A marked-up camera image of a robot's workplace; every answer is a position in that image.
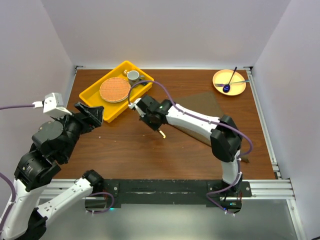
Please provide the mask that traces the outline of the purple iridescent spoon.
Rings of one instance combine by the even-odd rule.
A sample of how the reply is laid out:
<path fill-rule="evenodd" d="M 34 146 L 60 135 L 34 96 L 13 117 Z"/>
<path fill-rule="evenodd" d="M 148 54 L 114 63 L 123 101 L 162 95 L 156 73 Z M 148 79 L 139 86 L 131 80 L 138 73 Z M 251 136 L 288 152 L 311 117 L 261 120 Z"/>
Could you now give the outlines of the purple iridescent spoon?
<path fill-rule="evenodd" d="M 238 69 L 238 67 L 236 66 L 236 67 L 234 68 L 233 72 L 232 72 L 232 75 L 231 75 L 231 77 L 230 77 L 227 85 L 225 85 L 225 86 L 223 87 L 222 91 L 223 91 L 224 93 L 228 93 L 228 92 L 230 91 L 231 85 L 229 85 L 229 83 L 232 81 L 232 79 L 233 79 L 233 77 L 234 77 L 235 72 L 237 71 L 237 69 Z"/>

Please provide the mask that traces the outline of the gold butter knife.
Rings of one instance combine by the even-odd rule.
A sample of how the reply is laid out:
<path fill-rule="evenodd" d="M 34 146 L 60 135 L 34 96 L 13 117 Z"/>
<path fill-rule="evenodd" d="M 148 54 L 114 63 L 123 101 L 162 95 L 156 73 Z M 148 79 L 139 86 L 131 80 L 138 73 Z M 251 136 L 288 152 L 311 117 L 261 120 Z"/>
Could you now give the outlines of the gold butter knife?
<path fill-rule="evenodd" d="M 158 130 L 158 132 L 160 133 L 160 135 L 165 139 L 166 138 L 166 135 L 164 134 L 164 132 L 162 130 Z"/>

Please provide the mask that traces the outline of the orange woven coaster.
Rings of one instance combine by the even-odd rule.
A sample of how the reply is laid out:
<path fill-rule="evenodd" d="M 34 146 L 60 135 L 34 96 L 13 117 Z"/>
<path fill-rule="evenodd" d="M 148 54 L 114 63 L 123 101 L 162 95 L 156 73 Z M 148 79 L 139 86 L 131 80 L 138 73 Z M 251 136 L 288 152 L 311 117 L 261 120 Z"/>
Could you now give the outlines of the orange woven coaster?
<path fill-rule="evenodd" d="M 103 100 L 109 103 L 118 103 L 128 97 L 131 85 L 121 77 L 112 77 L 105 80 L 100 88 L 99 94 Z"/>

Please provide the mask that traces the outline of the grey ceramic mug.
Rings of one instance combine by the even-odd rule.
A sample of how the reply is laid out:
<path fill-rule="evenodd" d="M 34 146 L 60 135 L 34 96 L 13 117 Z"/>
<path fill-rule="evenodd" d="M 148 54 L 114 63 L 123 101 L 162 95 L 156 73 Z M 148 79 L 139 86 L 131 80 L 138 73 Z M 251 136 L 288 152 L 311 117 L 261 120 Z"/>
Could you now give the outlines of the grey ceramic mug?
<path fill-rule="evenodd" d="M 128 71 L 126 76 L 127 76 L 128 82 L 130 83 L 131 87 L 137 87 L 138 85 L 141 85 L 142 81 L 145 80 L 145 76 L 141 75 L 136 70 Z"/>

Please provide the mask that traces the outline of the brown cloth napkin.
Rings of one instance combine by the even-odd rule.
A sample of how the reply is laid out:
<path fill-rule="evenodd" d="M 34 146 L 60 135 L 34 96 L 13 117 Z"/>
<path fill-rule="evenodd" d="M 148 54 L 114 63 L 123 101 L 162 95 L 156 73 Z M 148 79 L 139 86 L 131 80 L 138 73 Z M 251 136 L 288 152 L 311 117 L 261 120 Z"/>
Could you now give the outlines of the brown cloth napkin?
<path fill-rule="evenodd" d="M 223 111 L 221 105 L 219 104 L 215 94 L 211 91 L 196 93 L 188 96 L 175 97 L 174 102 L 180 106 L 200 114 L 221 118 L 225 112 Z M 183 134 L 184 137 L 188 139 L 193 139 L 205 146 L 209 150 L 209 154 L 212 154 L 211 141 L 198 134 L 195 131 L 188 130 L 185 127 L 174 126 L 174 128 Z"/>

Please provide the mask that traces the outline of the yellow round plate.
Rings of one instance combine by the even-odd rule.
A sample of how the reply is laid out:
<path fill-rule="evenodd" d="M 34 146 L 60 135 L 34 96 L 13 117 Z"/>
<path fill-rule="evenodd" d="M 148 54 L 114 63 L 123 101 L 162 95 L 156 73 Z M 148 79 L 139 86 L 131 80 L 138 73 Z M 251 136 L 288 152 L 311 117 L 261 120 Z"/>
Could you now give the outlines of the yellow round plate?
<path fill-rule="evenodd" d="M 249 81 L 245 79 L 238 71 L 223 69 L 217 71 L 212 77 L 214 88 L 226 96 L 237 96 L 242 94 Z M 225 85 L 229 84 L 229 91 L 225 92 Z"/>

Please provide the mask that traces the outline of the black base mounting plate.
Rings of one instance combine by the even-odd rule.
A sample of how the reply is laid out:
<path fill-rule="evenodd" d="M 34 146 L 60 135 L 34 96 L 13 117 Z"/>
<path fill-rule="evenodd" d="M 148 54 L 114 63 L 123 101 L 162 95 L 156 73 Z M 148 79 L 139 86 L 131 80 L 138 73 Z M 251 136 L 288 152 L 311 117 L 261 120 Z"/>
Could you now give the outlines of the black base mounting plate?
<path fill-rule="evenodd" d="M 224 210 L 237 213 L 242 199 L 251 197 L 248 181 L 242 181 L 230 189 L 219 192 L 227 185 L 222 180 L 165 180 L 165 179 L 105 179 L 100 187 L 94 187 L 93 197 L 103 197 L 106 205 L 121 208 L 134 205 L 205 205 L 219 204 Z"/>

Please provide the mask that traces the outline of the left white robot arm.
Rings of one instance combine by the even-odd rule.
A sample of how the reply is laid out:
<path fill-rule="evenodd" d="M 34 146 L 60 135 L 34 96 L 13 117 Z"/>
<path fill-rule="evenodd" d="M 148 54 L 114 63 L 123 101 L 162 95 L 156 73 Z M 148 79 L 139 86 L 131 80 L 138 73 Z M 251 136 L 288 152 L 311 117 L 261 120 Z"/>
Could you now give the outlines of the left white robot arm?
<path fill-rule="evenodd" d="M 1 216 L 2 240 L 38 240 L 49 224 L 62 211 L 89 195 L 99 196 L 104 190 L 103 178 L 94 170 L 86 171 L 66 191 L 52 200 L 37 205 L 39 197 L 53 177 L 67 164 L 82 134 L 90 133 L 103 123 L 102 106 L 89 107 L 76 103 L 77 113 L 55 108 L 47 121 L 32 136 L 29 152 L 23 155 L 9 183 L 11 198 Z"/>

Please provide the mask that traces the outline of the iridescent fork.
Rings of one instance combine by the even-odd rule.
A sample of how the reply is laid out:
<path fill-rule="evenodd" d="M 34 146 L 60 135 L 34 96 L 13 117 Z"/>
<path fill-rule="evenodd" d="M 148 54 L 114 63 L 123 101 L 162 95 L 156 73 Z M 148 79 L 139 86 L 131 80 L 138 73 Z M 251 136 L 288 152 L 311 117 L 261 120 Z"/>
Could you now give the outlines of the iridescent fork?
<path fill-rule="evenodd" d="M 232 85 L 232 84 L 242 84 L 242 83 L 248 83 L 248 82 L 250 82 L 250 80 L 246 79 L 246 80 L 242 80 L 242 81 L 233 81 L 230 83 L 214 83 L 213 85 L 215 87 L 224 87 L 227 84 Z"/>

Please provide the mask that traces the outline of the yellow plastic tray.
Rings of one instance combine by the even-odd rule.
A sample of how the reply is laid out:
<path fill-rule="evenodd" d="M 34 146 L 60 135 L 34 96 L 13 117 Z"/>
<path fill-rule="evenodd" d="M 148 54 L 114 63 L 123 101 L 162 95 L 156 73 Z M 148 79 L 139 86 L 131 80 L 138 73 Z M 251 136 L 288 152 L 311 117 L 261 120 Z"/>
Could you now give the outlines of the yellow plastic tray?
<path fill-rule="evenodd" d="M 131 84 L 127 77 L 130 71 L 138 72 L 141 80 L 150 82 L 154 80 L 154 78 L 133 63 L 125 60 L 83 90 L 79 94 L 79 98 L 90 107 L 104 107 L 103 120 L 111 123 L 128 108 L 128 96 L 130 96 L 130 101 L 134 102 L 152 87 L 150 82 L 146 82 L 140 83 L 131 89 Z"/>

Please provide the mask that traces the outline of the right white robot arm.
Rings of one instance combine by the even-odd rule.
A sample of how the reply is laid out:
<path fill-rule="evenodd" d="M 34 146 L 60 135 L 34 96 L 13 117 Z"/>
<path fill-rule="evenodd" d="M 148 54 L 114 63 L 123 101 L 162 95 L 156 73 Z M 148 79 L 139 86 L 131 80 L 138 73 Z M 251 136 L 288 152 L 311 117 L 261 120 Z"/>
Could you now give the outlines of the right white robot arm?
<path fill-rule="evenodd" d="M 212 154 L 221 161 L 223 192 L 233 197 L 241 190 L 238 157 L 242 137 L 231 117 L 203 115 L 168 99 L 159 103 L 149 95 L 138 98 L 129 107 L 136 110 L 139 119 L 154 131 L 159 132 L 160 126 L 167 124 L 190 130 L 209 140 Z"/>

